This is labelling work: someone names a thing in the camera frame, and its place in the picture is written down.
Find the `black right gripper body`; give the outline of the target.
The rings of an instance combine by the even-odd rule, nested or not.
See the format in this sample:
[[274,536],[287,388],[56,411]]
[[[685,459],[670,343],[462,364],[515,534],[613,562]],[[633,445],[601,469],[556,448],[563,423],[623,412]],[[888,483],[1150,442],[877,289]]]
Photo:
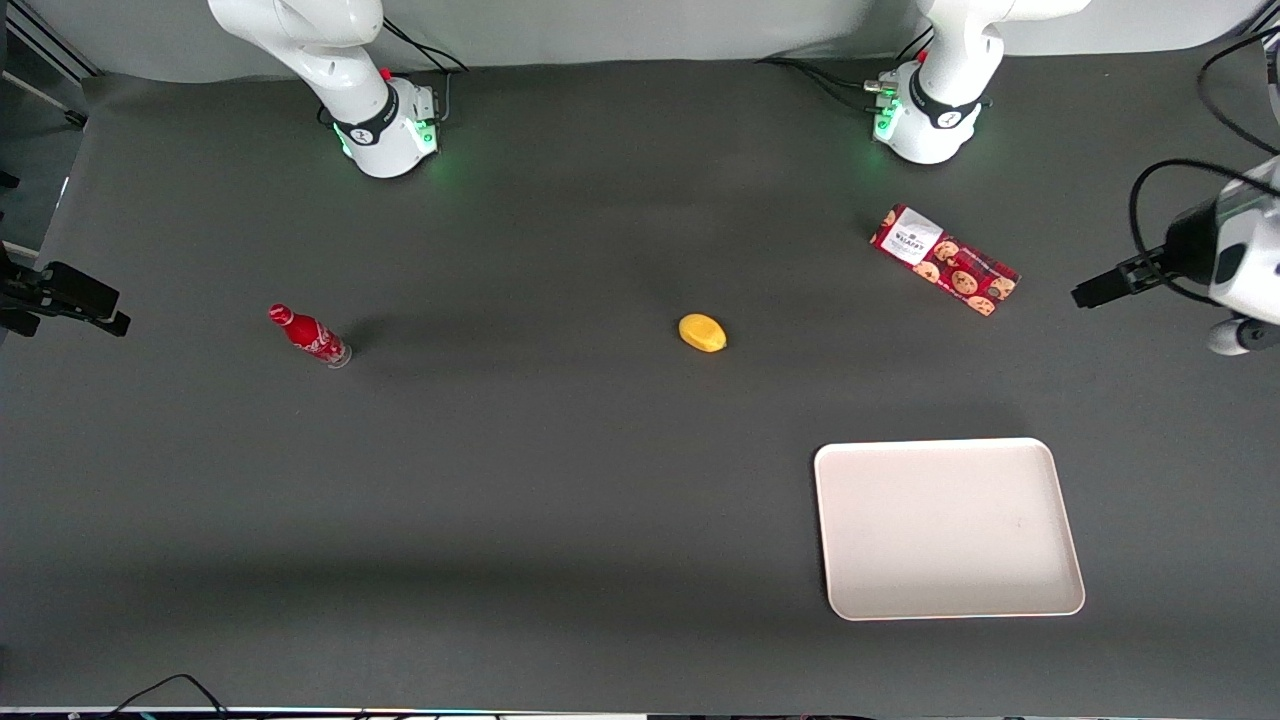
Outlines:
[[14,261],[1,247],[1,327],[22,337],[35,337],[40,318],[37,307],[45,302],[45,272]]

